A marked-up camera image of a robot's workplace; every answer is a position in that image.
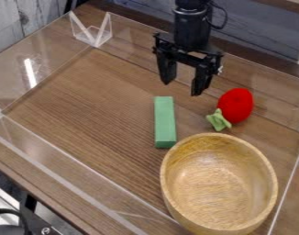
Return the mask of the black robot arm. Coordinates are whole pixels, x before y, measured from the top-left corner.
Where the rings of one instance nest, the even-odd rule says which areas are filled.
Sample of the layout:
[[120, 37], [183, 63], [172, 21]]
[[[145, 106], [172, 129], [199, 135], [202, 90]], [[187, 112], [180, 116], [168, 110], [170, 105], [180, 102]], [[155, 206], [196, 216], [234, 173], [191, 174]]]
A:
[[211, 44], [210, 35], [212, 28], [226, 27], [228, 13], [214, 0], [175, 0], [172, 12], [172, 32], [153, 35], [159, 77], [170, 84], [176, 78], [178, 63], [191, 66], [191, 95], [198, 96], [222, 70], [224, 52]]

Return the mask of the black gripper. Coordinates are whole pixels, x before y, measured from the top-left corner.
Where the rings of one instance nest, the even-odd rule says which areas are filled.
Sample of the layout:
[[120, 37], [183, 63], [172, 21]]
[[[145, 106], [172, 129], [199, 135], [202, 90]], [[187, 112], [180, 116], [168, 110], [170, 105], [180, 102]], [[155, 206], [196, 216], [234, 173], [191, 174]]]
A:
[[212, 7], [174, 10], [171, 33], [156, 33], [153, 53], [157, 57], [160, 81], [170, 84], [176, 77], [178, 63], [194, 67], [191, 95], [198, 96], [210, 87], [214, 74], [220, 71], [223, 52], [210, 44], [211, 29], [223, 26], [212, 24]]

